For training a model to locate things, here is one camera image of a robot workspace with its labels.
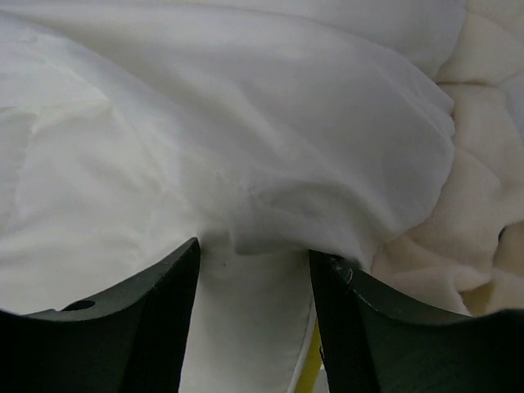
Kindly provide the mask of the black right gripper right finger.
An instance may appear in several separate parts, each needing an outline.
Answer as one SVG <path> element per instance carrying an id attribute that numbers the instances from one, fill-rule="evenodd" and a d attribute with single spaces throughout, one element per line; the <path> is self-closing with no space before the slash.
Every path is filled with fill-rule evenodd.
<path id="1" fill-rule="evenodd" d="M 353 260 L 309 253 L 331 392 L 521 392 L 523 312 L 468 317 L 389 287 Z"/>

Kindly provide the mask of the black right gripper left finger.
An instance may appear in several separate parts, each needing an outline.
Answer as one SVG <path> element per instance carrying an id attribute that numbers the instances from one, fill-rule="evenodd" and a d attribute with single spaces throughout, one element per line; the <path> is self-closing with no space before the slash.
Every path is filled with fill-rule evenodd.
<path id="1" fill-rule="evenodd" d="M 62 310 L 1 312 L 3 392 L 176 392 L 201 250 L 160 262 Z"/>

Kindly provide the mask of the grey pillowcase with cream ruffle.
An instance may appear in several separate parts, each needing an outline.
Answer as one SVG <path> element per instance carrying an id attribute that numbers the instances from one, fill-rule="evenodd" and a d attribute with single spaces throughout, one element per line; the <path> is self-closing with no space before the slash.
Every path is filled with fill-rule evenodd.
<path id="1" fill-rule="evenodd" d="M 306 253 L 523 306 L 523 45 L 463 1 L 4 1 L 1 306 L 188 238 L 207 318 L 302 320 Z"/>

